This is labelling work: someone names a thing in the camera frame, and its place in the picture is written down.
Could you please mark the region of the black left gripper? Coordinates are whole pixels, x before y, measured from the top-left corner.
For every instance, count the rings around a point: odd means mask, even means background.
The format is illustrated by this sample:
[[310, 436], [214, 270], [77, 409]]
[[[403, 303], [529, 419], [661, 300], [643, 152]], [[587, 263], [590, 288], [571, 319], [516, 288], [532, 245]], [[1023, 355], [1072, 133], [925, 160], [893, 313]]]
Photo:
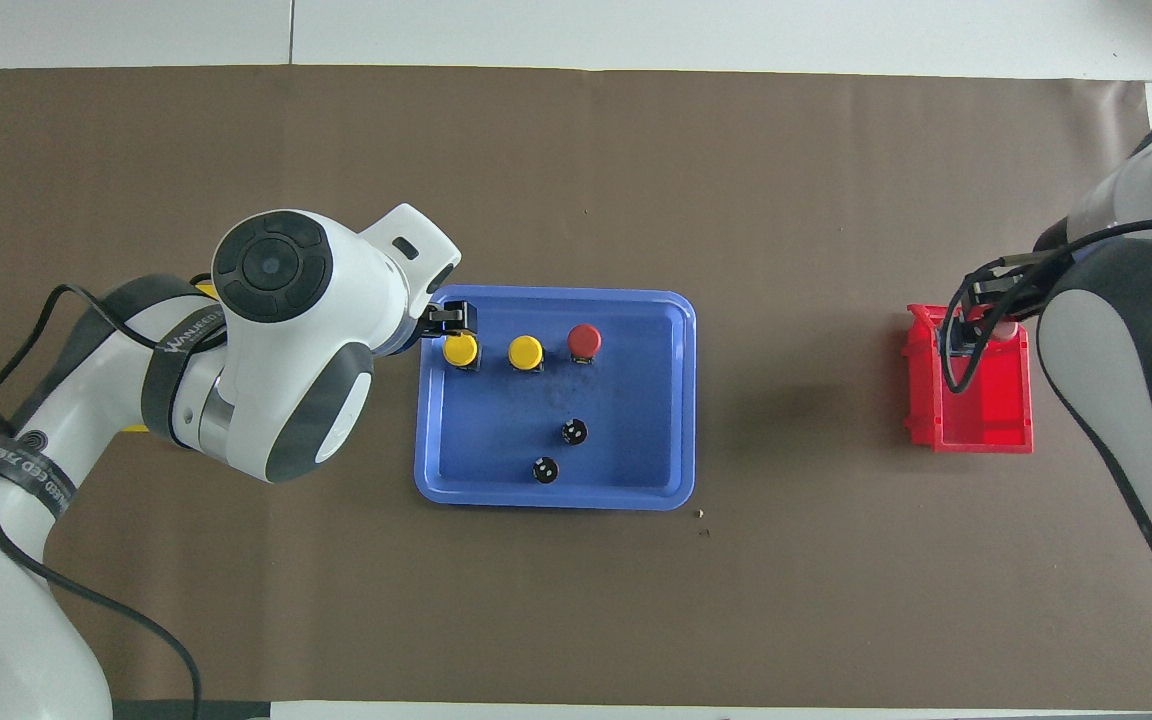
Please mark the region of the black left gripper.
[[477, 309], [470, 301], [448, 301], [425, 306], [420, 313], [420, 341], [477, 333]]

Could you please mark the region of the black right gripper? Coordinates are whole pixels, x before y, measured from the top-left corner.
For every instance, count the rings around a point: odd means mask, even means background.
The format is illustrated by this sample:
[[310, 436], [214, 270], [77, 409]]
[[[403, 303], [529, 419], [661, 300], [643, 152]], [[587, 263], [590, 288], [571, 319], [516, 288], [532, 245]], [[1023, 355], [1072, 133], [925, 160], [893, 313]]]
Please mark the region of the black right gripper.
[[1000, 323], [1024, 323], [1041, 313], [1061, 276], [1073, 268], [1068, 255], [1039, 251], [1005, 256], [969, 274], [969, 323], [986, 323], [1001, 306]]

